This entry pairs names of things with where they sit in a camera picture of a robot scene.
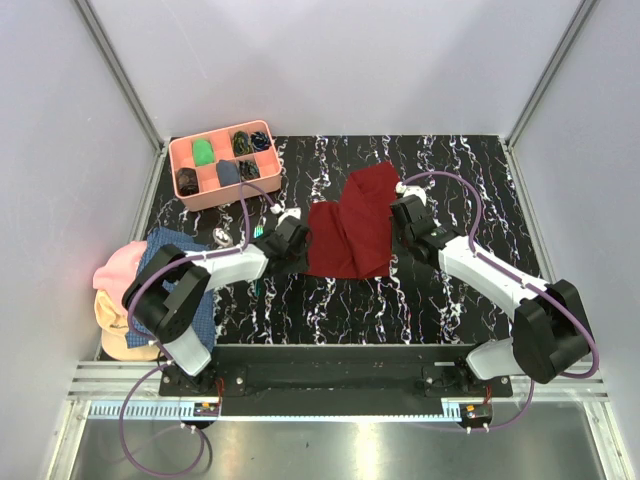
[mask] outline black marble table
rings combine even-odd
[[[339,200],[349,173],[389,160],[401,178],[446,170],[475,185],[484,203],[478,242],[532,275],[539,267],[515,186],[495,136],[277,137],[283,160],[282,190],[272,196],[286,207]],[[453,180],[425,180],[429,205],[443,223],[473,219],[471,194]],[[251,230],[273,217],[262,198],[248,200]],[[146,226],[165,226],[214,245],[212,231],[241,240],[238,202],[189,212],[174,196],[165,160]],[[236,283],[215,292],[219,343],[381,344],[474,343],[509,334],[509,322],[493,303],[455,278],[415,262],[397,249],[392,275],[369,280],[283,275]]]

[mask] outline pink cap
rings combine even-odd
[[[140,259],[146,249],[146,241],[131,242],[111,255],[107,264],[93,275],[93,288],[105,290],[120,315],[127,314],[122,306],[122,297],[136,278]]]

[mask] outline cable connector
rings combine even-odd
[[[402,182],[398,182],[396,183],[396,193],[398,195],[404,195],[404,192],[407,191],[407,186],[402,183]]]

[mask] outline red cloth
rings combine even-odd
[[[349,175],[340,202],[311,205],[307,275],[371,278],[389,275],[391,209],[400,181],[389,162]]]

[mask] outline white wall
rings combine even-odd
[[[578,0],[92,0],[163,136],[513,127]]]
[[[40,478],[152,161],[72,2],[0,5],[0,477]]]
[[[640,5],[600,2],[516,146],[558,277],[585,303],[640,474]]]

